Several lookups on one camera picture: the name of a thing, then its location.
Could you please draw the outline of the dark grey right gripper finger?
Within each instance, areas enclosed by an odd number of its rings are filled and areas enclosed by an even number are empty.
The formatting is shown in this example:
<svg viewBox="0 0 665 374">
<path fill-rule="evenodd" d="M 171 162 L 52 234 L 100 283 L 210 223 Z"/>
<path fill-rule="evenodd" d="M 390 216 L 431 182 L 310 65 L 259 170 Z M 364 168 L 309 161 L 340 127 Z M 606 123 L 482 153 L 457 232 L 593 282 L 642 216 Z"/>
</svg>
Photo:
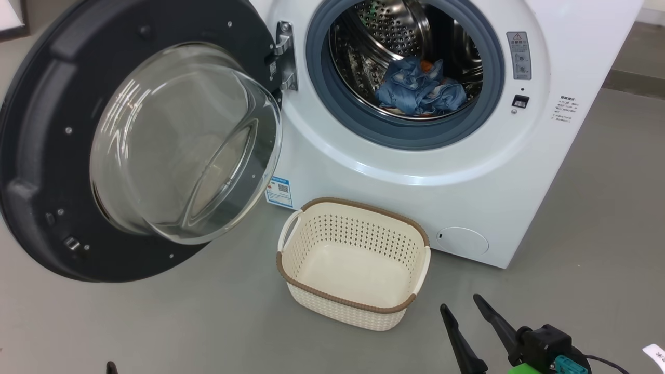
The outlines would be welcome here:
<svg viewBox="0 0 665 374">
<path fill-rule="evenodd" d="M 509 364 L 520 364 L 521 352 L 518 348 L 517 331 L 480 294 L 474 294 L 473 301 L 484 320 L 492 325 L 506 349 Z"/>
<path fill-rule="evenodd" d="M 459 324 L 446 304 L 440 305 L 440 314 L 446 326 L 447 336 L 451 343 L 456 362 L 461 374 L 486 374 L 488 366 L 472 350 L 463 334 L 459 331 Z"/>
</svg>

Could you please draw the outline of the dark grey glass washer door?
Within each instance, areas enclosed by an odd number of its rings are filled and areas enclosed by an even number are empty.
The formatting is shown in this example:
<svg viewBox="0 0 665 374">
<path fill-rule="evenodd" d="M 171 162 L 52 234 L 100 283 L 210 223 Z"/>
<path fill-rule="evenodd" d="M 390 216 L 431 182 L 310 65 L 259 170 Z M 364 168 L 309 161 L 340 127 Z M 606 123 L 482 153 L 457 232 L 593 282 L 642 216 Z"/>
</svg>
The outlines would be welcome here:
<svg viewBox="0 0 665 374">
<path fill-rule="evenodd" d="M 78 0 L 0 110 L 0 213 L 44 268 L 161 274 L 234 228 L 280 156 L 280 57 L 251 0 Z"/>
</svg>

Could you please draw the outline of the blue bear print garment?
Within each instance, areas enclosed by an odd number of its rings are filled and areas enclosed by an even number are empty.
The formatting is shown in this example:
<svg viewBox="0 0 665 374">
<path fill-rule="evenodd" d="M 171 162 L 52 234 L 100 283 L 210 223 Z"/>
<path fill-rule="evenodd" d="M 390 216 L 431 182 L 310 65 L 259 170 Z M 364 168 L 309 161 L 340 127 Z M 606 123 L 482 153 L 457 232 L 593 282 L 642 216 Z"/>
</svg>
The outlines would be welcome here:
<svg viewBox="0 0 665 374">
<path fill-rule="evenodd" d="M 375 97 L 386 109 L 406 116 L 432 116 L 449 111 L 442 99 L 444 60 L 431 62 L 416 56 L 391 61 Z"/>
</svg>

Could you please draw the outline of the cream perforated laundry basket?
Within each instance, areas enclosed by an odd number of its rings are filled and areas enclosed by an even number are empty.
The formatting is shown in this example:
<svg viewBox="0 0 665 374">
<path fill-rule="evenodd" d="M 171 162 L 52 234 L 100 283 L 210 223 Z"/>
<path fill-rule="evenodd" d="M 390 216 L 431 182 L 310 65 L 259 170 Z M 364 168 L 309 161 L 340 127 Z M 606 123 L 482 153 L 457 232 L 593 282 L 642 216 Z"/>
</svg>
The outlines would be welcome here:
<svg viewBox="0 0 665 374">
<path fill-rule="evenodd" d="M 297 303 L 373 331 L 401 322 L 430 261 L 430 242 L 417 222 L 340 198 L 314 199 L 294 211 L 276 252 L 276 268 Z"/>
</svg>

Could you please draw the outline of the white front-load washing machine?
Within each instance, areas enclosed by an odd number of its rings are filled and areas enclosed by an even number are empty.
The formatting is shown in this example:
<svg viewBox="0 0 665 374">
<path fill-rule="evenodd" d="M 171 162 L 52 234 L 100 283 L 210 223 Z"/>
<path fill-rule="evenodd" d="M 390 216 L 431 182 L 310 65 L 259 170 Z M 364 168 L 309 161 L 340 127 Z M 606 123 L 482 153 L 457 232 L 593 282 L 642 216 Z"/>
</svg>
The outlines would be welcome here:
<svg viewBox="0 0 665 374">
<path fill-rule="evenodd" d="M 417 0 L 452 20 L 429 22 L 447 76 L 462 66 L 456 29 L 484 69 L 468 106 L 430 120 L 381 113 L 337 72 L 330 29 L 370 0 L 250 1 L 273 29 L 295 29 L 299 90 L 285 92 L 275 171 L 293 209 L 323 197 L 382 206 L 418 222 L 434 249 L 440 230 L 468 228 L 489 243 L 469 259 L 506 268 L 646 0 Z M 527 33 L 528 81 L 513 78 L 507 32 Z"/>
</svg>

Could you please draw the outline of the metal door hinge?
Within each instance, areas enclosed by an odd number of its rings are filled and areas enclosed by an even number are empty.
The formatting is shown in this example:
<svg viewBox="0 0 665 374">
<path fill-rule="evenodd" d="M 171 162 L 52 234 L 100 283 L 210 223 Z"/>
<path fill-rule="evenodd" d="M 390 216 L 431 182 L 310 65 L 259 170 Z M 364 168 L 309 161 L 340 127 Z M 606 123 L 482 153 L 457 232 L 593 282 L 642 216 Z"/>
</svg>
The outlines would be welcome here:
<svg viewBox="0 0 665 374">
<path fill-rule="evenodd" d="M 273 54 L 269 57 L 270 79 L 276 81 L 280 76 L 280 89 L 297 91 L 299 81 L 295 54 L 293 25 L 287 21 L 279 21 L 276 26 Z"/>
</svg>

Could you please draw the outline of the round white filter cover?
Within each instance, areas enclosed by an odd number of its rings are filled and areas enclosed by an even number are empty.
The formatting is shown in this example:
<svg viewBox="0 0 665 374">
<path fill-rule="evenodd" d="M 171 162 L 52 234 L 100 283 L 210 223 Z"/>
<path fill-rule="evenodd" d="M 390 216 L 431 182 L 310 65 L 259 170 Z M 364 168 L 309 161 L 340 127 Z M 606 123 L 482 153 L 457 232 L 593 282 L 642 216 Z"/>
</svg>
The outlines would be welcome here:
<svg viewBox="0 0 665 374">
<path fill-rule="evenodd" d="M 465 258 L 475 258 L 487 253 L 489 243 L 478 232 L 462 227 L 448 227 L 437 233 L 439 249 Z"/>
</svg>

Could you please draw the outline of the blue white energy label sticker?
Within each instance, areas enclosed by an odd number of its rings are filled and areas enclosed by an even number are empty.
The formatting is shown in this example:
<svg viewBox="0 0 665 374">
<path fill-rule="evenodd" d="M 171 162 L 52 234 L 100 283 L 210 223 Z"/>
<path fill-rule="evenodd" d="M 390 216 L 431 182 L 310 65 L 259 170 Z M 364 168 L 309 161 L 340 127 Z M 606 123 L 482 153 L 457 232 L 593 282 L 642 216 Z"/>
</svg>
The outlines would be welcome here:
<svg viewBox="0 0 665 374">
<path fill-rule="evenodd" d="M 269 203 L 293 209 L 289 180 L 272 177 L 265 191 Z"/>
</svg>

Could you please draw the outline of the grey warning label sticker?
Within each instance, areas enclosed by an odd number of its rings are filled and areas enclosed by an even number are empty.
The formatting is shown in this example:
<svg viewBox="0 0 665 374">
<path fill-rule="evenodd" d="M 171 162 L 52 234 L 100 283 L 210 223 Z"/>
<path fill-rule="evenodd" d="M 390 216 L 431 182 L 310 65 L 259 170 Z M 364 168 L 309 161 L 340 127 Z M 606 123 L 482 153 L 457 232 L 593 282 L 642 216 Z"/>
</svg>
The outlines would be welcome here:
<svg viewBox="0 0 665 374">
<path fill-rule="evenodd" d="M 526 32 L 507 32 L 513 78 L 528 81 L 532 78 L 530 46 Z"/>
</svg>

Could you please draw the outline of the black framed white board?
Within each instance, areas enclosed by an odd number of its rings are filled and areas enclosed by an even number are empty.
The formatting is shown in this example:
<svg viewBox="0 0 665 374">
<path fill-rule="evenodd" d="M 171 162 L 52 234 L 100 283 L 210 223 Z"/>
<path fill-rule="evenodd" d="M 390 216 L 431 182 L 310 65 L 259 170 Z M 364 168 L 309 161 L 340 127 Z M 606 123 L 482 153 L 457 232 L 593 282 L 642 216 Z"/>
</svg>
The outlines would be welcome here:
<svg viewBox="0 0 665 374">
<path fill-rule="evenodd" d="M 27 0 L 0 0 L 0 43 L 29 35 Z"/>
</svg>

